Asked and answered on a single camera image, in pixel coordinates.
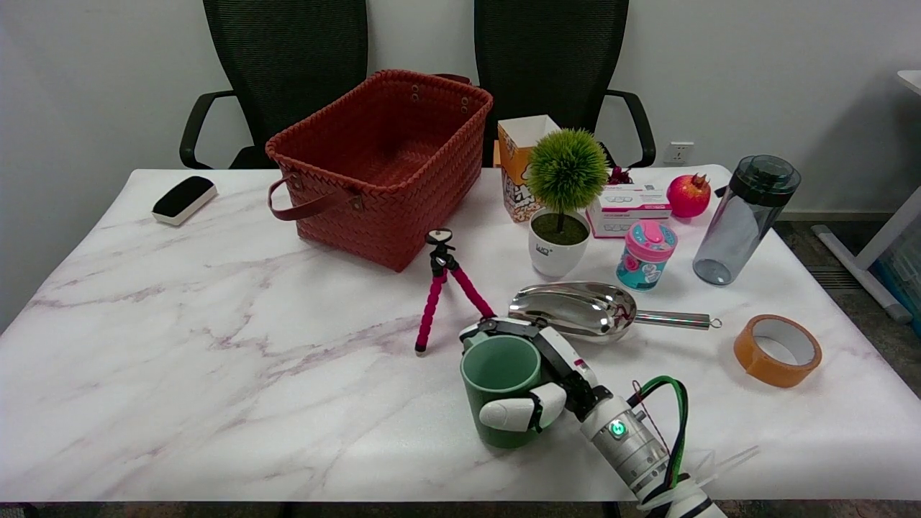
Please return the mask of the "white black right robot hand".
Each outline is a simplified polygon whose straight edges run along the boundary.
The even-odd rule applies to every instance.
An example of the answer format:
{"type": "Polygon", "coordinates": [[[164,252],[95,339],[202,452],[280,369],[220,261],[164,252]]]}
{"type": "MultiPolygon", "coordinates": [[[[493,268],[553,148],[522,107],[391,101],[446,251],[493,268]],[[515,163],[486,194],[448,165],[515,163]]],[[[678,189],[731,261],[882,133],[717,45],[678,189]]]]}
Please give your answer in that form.
{"type": "Polygon", "coordinates": [[[567,410],[591,437],[628,410],[596,379],[573,345],[549,325],[493,317],[464,328],[461,367],[473,387],[496,397],[477,412],[501,432],[542,432],[567,410]]]}

